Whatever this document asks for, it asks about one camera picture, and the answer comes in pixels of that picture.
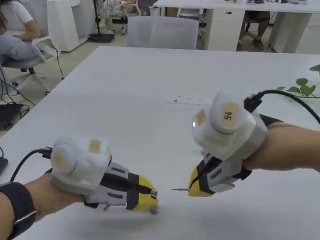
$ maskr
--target plant leaf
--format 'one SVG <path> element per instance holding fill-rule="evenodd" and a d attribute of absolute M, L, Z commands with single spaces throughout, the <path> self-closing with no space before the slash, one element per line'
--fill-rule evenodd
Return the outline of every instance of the plant leaf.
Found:
<path fill-rule="evenodd" d="M 291 93 L 298 93 L 298 94 L 301 94 L 301 91 L 299 88 L 297 88 L 296 86 L 292 86 L 290 87 L 288 90 L 288 92 L 291 92 Z"/>
<path fill-rule="evenodd" d="M 306 79 L 306 78 L 298 78 L 295 82 L 299 86 L 305 86 L 308 83 L 308 79 Z"/>
<path fill-rule="evenodd" d="M 316 85 L 313 85 L 311 87 L 308 87 L 308 86 L 300 87 L 301 93 L 306 97 L 309 97 L 315 91 L 315 89 L 316 89 Z"/>
<path fill-rule="evenodd" d="M 320 64 L 310 67 L 309 70 L 314 71 L 314 72 L 320 72 Z"/>

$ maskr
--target black strap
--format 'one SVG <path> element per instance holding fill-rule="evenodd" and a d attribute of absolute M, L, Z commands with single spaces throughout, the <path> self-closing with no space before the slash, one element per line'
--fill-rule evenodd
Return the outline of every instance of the black strap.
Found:
<path fill-rule="evenodd" d="M 274 123 L 282 123 L 283 122 L 283 121 L 281 121 L 279 119 L 276 119 L 276 118 L 273 118 L 273 117 L 270 117 L 270 116 L 266 116 L 266 115 L 262 115 L 262 114 L 259 114 L 259 115 L 260 115 L 260 118 L 262 119 L 262 121 L 264 122 L 266 127 L 268 127 L 268 126 L 270 126 L 271 124 L 274 124 Z M 239 172 L 236 175 L 233 175 L 232 177 L 235 178 L 235 179 L 244 180 L 251 173 L 252 173 L 251 170 L 248 170 L 248 169 L 245 169 L 244 167 L 242 167 L 241 172 Z"/>
<path fill-rule="evenodd" d="M 10 200 L 14 211 L 15 221 L 20 220 L 35 211 L 34 202 L 30 193 L 21 183 L 12 182 L 3 185 L 0 187 L 0 192 L 4 193 Z M 24 233 L 34 224 L 35 220 L 36 213 L 15 224 L 8 239 L 14 239 Z"/>

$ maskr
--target wearable gripper device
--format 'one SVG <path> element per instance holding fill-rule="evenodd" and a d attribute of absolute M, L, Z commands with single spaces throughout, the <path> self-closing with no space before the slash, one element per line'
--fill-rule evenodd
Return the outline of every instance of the wearable gripper device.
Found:
<path fill-rule="evenodd" d="M 203 148 L 203 160 L 191 174 L 189 196 L 209 197 L 231 190 L 235 181 L 251 174 L 243 167 L 243 160 L 264 142 L 267 126 L 281 122 L 258 114 L 255 110 L 261 102 L 254 96 L 241 101 L 220 91 L 211 106 L 195 115 L 192 135 Z"/>
<path fill-rule="evenodd" d="M 145 177 L 112 162 L 104 139 L 60 137 L 52 148 L 51 165 L 51 182 L 60 190 L 84 195 L 88 207 L 159 211 L 156 188 Z"/>

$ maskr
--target number label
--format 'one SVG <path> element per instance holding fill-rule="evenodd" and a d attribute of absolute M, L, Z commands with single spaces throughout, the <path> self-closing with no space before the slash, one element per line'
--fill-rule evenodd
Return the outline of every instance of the number label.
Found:
<path fill-rule="evenodd" d="M 226 112 L 224 113 L 224 119 L 231 121 L 231 120 L 232 120 L 232 112 L 226 111 Z"/>

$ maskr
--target wrist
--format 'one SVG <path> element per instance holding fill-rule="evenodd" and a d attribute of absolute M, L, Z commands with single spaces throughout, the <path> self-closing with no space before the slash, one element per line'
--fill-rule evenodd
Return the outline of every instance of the wrist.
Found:
<path fill-rule="evenodd" d="M 61 191 L 51 184 L 51 174 L 49 173 L 27 183 L 25 187 L 31 194 L 37 221 L 74 203 L 84 202 L 83 196 Z"/>

